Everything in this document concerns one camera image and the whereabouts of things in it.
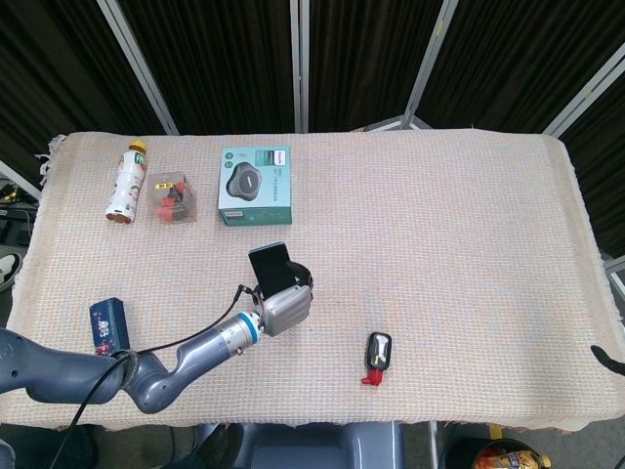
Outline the black fabric partition panel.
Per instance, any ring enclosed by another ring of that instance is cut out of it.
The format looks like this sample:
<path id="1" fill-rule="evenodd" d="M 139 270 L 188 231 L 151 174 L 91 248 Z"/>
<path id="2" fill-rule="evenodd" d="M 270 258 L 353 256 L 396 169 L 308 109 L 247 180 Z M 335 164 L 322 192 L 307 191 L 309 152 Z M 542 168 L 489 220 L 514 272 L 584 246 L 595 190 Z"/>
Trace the black fabric partition panel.
<path id="1" fill-rule="evenodd" d="M 625 255 L 625 74 L 561 136 L 598 247 Z"/>
<path id="2" fill-rule="evenodd" d="M 402 114 L 442 2 L 311 0 L 309 130 Z"/>
<path id="3" fill-rule="evenodd" d="M 31 184 L 58 135 L 164 132 L 97 0 L 0 0 L 0 160 Z"/>
<path id="4" fill-rule="evenodd" d="M 120 0 L 180 134 L 294 130 L 289 0 Z"/>
<path id="5" fill-rule="evenodd" d="M 625 0 L 459 0 L 416 112 L 540 133 L 625 43 Z"/>

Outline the orange snack bag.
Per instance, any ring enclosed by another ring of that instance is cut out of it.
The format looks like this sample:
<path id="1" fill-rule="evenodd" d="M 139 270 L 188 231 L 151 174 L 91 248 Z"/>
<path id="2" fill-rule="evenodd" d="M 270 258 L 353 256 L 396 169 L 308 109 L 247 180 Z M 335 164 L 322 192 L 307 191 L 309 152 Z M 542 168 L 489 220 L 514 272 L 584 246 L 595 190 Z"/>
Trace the orange snack bag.
<path id="1" fill-rule="evenodd" d="M 495 441 L 481 449 L 472 469 L 554 469 L 546 454 L 518 443 Z"/>

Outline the teal Philips product box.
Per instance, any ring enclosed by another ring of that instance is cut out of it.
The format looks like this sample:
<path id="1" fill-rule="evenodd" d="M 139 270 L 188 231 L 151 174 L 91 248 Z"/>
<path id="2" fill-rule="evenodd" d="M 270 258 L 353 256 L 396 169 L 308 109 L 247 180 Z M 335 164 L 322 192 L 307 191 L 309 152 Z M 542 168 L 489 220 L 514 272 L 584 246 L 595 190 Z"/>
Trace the teal Philips product box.
<path id="1" fill-rule="evenodd" d="M 218 209 L 228 227 L 290 225 L 290 148 L 224 148 L 221 156 Z"/>

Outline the white and black shoe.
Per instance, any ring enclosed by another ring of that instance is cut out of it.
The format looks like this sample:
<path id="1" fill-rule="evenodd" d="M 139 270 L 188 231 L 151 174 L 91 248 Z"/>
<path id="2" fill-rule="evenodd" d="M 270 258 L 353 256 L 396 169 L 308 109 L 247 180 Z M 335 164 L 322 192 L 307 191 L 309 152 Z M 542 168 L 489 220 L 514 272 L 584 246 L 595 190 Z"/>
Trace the white and black shoe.
<path id="1" fill-rule="evenodd" d="M 0 256 L 0 293 L 8 290 L 21 267 L 21 256 L 9 253 Z"/>

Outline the clear bag of red snacks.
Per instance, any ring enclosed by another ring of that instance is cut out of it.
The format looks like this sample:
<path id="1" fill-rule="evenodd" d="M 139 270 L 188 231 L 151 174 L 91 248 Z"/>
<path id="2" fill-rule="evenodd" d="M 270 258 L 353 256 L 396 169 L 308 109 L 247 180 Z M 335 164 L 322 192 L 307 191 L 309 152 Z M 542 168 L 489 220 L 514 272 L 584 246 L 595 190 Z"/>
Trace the clear bag of red snacks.
<path id="1" fill-rule="evenodd" d="M 157 172 L 147 176 L 147 207 L 162 223 L 195 221 L 195 191 L 182 171 Z"/>

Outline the white drink bottle yellow cap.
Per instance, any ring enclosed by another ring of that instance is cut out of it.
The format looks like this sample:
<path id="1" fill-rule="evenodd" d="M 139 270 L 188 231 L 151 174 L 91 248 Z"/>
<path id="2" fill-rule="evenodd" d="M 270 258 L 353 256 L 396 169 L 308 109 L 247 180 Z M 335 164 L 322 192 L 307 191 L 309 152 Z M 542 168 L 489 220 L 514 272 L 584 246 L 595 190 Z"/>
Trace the white drink bottle yellow cap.
<path id="1" fill-rule="evenodd" d="M 105 211 L 108 220 L 120 224 L 130 224 L 135 220 L 147 170 L 146 150 L 145 142 L 135 140 L 120 156 L 113 192 Z"/>

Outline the grey robot torso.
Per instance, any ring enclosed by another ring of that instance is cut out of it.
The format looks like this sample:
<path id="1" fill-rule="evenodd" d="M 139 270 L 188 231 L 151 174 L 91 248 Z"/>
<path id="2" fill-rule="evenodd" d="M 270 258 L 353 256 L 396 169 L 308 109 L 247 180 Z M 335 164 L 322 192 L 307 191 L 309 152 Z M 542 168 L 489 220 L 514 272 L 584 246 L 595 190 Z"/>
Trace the grey robot torso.
<path id="1" fill-rule="evenodd" d="M 405 469 L 397 422 L 248 424 L 233 469 Z"/>

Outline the grey metal partition post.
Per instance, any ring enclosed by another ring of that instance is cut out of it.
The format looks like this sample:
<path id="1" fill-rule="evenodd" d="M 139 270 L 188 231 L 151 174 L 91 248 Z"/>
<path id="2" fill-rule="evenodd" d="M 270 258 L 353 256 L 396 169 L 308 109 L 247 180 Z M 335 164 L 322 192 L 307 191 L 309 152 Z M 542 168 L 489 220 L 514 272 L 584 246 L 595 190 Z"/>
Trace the grey metal partition post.
<path id="1" fill-rule="evenodd" d="M 119 1 L 96 1 L 164 132 L 167 135 L 178 136 L 178 126 L 152 74 L 131 25 L 122 11 Z"/>
<path id="2" fill-rule="evenodd" d="M 429 79 L 434 70 L 438 54 L 444 43 L 448 28 L 450 27 L 460 0 L 442 0 L 436 22 L 423 59 L 419 66 L 406 108 L 399 122 L 399 128 L 406 130 L 411 126 L 417 109 L 421 104 Z"/>
<path id="3" fill-rule="evenodd" d="M 623 73 L 625 73 L 625 42 L 554 117 L 543 130 L 543 134 L 554 138 L 561 137 Z"/>
<path id="4" fill-rule="evenodd" d="M 311 0 L 289 0 L 294 129 L 310 130 Z"/>

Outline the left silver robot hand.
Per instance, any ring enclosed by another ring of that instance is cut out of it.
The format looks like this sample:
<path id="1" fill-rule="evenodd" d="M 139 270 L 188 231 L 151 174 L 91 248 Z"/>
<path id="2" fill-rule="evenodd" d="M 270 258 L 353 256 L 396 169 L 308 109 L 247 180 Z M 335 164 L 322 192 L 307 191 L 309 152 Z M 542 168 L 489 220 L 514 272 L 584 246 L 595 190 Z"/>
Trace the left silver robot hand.
<path id="1" fill-rule="evenodd" d="M 313 276 L 300 263 L 286 261 L 283 272 L 289 273 L 294 283 L 273 295 L 259 286 L 260 300 L 256 312 L 264 333 L 275 337 L 305 320 L 313 301 Z"/>

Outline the black and red small tool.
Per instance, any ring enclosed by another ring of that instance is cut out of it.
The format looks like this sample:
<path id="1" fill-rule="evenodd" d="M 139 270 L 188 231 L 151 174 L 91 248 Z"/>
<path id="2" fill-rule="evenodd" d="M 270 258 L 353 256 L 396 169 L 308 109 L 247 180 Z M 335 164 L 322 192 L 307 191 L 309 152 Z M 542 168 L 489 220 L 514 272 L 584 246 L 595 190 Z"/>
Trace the black and red small tool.
<path id="1" fill-rule="evenodd" d="M 372 332 L 367 339 L 364 363 L 366 376 L 361 379 L 363 385 L 379 386 L 384 378 L 384 373 L 391 364 L 392 337 L 383 332 Z"/>

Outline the dark blue printed box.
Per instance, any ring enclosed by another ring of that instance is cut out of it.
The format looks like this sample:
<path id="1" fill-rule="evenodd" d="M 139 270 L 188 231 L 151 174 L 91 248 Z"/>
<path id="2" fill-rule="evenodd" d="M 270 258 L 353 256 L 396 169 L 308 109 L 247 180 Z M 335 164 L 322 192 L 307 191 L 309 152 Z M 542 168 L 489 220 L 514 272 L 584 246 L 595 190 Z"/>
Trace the dark blue printed box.
<path id="1" fill-rule="evenodd" d="M 112 356 L 131 348 L 124 304 L 120 299 L 112 297 L 93 304 L 89 318 L 98 356 Z"/>

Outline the beige woven tablecloth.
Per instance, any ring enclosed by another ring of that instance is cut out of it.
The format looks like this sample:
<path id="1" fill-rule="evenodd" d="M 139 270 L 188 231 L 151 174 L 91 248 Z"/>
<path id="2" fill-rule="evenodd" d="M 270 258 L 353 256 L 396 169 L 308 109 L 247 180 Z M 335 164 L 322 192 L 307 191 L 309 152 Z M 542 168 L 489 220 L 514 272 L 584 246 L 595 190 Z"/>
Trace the beige woven tablecloth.
<path id="1" fill-rule="evenodd" d="M 92 304 L 122 300 L 131 345 L 205 327 L 255 277 L 247 254 L 283 241 L 313 277 L 309 317 L 263 337 L 148 416 L 119 394 L 83 421 L 492 422 L 577 431 L 625 415 L 625 330 L 564 145 L 481 130 L 149 136 L 150 173 L 184 172 L 197 218 L 129 225 L 105 208 L 126 136 L 74 133 L 53 149 L 8 326 L 91 353 Z M 292 223 L 228 227 L 218 209 L 224 148 L 287 146 Z M 379 386 L 363 385 L 367 339 L 393 339 Z"/>

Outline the black smartphone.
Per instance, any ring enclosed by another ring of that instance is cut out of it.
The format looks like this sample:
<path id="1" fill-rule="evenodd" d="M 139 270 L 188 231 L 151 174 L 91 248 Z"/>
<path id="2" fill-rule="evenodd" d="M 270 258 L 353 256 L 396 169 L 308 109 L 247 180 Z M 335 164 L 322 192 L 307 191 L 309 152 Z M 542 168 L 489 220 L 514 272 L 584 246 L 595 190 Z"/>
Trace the black smartphone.
<path id="1" fill-rule="evenodd" d="M 248 259 L 264 299 L 269 299 L 297 283 L 288 266 L 290 257 L 284 242 L 252 249 L 248 253 Z"/>

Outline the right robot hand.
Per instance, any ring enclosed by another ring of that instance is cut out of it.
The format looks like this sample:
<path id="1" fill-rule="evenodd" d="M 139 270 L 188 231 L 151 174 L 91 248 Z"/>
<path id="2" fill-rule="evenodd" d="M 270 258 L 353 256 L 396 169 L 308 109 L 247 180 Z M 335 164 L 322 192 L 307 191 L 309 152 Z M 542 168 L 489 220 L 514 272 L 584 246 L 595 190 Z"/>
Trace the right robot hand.
<path id="1" fill-rule="evenodd" d="M 609 371 L 625 377 L 625 362 L 619 362 L 608 355 L 608 353 L 598 345 L 590 347 L 596 360 Z"/>

